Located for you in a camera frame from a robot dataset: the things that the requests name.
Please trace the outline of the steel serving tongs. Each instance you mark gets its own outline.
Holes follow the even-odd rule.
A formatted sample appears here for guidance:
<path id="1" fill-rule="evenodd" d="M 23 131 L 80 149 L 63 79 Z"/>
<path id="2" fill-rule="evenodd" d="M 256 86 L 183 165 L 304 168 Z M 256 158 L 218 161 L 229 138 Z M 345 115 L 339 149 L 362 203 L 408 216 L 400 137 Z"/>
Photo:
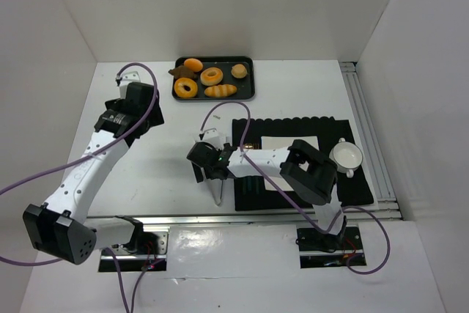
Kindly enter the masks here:
<path id="1" fill-rule="evenodd" d="M 215 205 L 220 207 L 223 201 L 223 180 L 208 180 L 207 184 Z"/>

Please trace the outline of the small beige round bread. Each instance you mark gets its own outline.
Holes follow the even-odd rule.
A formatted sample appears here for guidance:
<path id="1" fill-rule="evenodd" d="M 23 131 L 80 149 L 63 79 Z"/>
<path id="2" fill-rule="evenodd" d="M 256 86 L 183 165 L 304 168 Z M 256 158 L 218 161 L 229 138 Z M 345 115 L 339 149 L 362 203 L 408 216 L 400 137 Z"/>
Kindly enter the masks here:
<path id="1" fill-rule="evenodd" d="M 231 74 L 233 77 L 241 79 L 245 78 L 248 75 L 248 71 L 244 65 L 236 64 L 232 67 Z"/>

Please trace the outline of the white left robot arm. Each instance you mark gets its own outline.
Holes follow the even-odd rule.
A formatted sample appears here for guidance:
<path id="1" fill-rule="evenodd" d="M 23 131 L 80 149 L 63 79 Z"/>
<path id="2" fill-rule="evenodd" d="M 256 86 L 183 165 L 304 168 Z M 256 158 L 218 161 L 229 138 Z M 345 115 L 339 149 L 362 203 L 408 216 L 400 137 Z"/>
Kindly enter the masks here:
<path id="1" fill-rule="evenodd" d="M 94 250 L 123 246 L 135 254 L 157 240 L 130 216 L 88 220 L 88 212 L 107 176 L 133 142 L 164 123 L 158 91 L 130 82 L 121 97 L 108 100 L 84 152 L 86 161 L 74 166 L 62 184 L 40 205 L 29 205 L 23 222 L 33 248 L 80 265 Z"/>

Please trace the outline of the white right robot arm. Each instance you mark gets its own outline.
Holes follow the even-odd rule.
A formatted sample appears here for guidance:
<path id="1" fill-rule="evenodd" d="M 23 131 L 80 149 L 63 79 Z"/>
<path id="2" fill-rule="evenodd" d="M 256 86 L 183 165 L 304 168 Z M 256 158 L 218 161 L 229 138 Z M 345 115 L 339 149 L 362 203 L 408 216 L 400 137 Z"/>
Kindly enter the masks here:
<path id="1" fill-rule="evenodd" d="M 347 218 L 336 197 L 338 166 L 306 141 L 296 139 L 290 146 L 274 150 L 245 150 L 230 144 L 218 149 L 209 142 L 198 141 L 188 152 L 187 159 L 193 164 L 199 183 L 263 177 L 326 238 L 327 244 L 343 242 Z M 313 206 L 317 221 L 309 218 L 281 189 L 274 180 L 276 177 L 283 179 L 300 199 Z"/>

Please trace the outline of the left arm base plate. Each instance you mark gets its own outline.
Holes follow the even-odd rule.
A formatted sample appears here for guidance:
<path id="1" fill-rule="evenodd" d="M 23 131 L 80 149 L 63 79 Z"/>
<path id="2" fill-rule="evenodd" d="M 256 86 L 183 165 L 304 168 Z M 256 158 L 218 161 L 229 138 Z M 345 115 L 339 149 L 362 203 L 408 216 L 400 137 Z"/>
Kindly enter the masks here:
<path id="1" fill-rule="evenodd" d="M 168 227 L 113 227 L 97 231 L 98 271 L 115 273 L 116 259 L 123 273 L 164 272 L 169 248 Z"/>

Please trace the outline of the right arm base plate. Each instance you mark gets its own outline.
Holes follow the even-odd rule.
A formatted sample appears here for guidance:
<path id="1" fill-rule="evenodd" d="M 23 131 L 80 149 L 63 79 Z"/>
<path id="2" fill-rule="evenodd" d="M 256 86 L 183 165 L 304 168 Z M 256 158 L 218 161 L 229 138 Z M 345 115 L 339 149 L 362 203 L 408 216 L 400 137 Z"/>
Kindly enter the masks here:
<path id="1" fill-rule="evenodd" d="M 297 228 L 295 243 L 302 269 L 345 267 L 349 259 L 351 266 L 366 265 L 361 233 L 357 226 L 347 227 L 344 238 L 339 241 L 313 228 Z"/>

